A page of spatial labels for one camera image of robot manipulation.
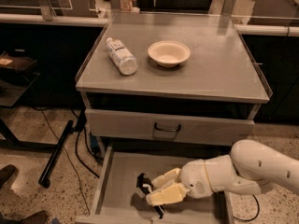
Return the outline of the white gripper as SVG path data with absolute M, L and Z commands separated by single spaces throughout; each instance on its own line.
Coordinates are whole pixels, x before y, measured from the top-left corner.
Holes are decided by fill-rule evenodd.
M 176 183 L 179 174 L 182 184 Z M 179 168 L 172 169 L 152 179 L 151 183 L 156 188 L 146 196 L 146 200 L 151 206 L 179 203 L 187 195 L 194 199 L 201 199 L 213 194 L 204 160 L 190 161 L 181 170 Z

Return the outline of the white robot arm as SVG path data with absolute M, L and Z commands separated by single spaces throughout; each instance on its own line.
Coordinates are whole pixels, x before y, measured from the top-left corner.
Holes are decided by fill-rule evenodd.
M 299 161 L 252 140 L 233 144 L 228 155 L 195 160 L 151 181 L 148 204 L 179 203 L 187 196 L 201 199 L 215 192 L 260 194 L 275 183 L 299 194 Z

